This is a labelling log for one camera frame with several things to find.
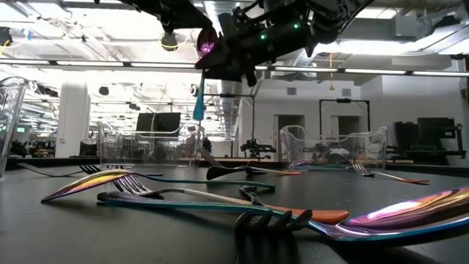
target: clear plastic bin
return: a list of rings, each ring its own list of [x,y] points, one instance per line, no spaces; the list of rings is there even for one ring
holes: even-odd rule
[[[98,127],[102,165],[193,168],[204,137],[199,124],[184,124],[173,132],[119,131],[106,122]]]
[[[312,136],[298,125],[281,129],[282,161],[289,169],[349,169],[362,164],[384,169],[388,128],[348,136]]]
[[[0,80],[0,178],[7,165],[24,93],[27,89],[34,89],[35,85],[20,77]]]

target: spoon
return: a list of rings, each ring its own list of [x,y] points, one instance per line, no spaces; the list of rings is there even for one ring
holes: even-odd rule
[[[229,210],[264,216],[273,214],[277,218],[285,214],[257,205],[165,201],[121,192],[102,193],[97,198],[110,205],[140,208]],[[406,246],[464,235],[469,232],[469,187],[400,202],[335,225],[309,221],[306,228],[338,243],[371,246]]]
[[[85,191],[89,188],[100,186],[106,183],[110,183],[113,180],[117,180],[121,177],[133,177],[142,176],[150,180],[162,182],[162,183],[193,183],[193,184],[207,184],[209,186],[222,186],[222,185],[247,185],[263,187],[270,190],[275,190],[275,186],[267,183],[256,183],[249,181],[239,180],[175,180],[175,179],[164,179],[159,177],[152,177],[142,173],[130,172],[125,169],[108,169],[101,172],[96,172],[86,177],[83,177],[73,183],[70,183],[59,190],[49,194],[48,196],[41,199],[41,202],[47,202],[52,199],[65,197],[67,195],[75,194],[80,191]]]

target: purple light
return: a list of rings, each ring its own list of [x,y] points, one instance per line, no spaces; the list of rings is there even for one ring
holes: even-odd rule
[[[199,49],[199,55],[205,56],[207,55],[213,48],[215,43],[203,43]]]

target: monitor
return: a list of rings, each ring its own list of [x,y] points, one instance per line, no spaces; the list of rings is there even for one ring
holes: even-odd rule
[[[418,118],[418,134],[422,143],[430,144],[440,139],[455,139],[455,131],[447,128],[454,127],[454,118]]]
[[[154,136],[179,136],[181,113],[140,113],[137,120],[137,131],[172,132],[157,133]]]

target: table surface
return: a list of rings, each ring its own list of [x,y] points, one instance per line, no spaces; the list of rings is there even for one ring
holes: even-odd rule
[[[78,167],[49,168],[74,172]],[[206,169],[165,169],[164,177],[202,179]],[[250,177],[276,184],[262,195],[271,205],[345,209],[358,216],[408,199],[468,184],[467,178],[389,174],[431,180],[417,186],[359,177],[353,172],[311,172],[299,176]],[[51,178],[28,170],[7,171],[0,179],[0,263],[469,263],[469,235],[392,249],[331,246],[310,230],[285,238],[235,237],[233,213],[195,210],[139,210],[97,206],[96,195],[111,185],[41,204],[44,196],[81,175]],[[243,180],[245,174],[225,179]],[[192,188],[242,198],[236,186],[170,185],[141,179],[153,190]],[[203,200],[185,194],[166,199]]]

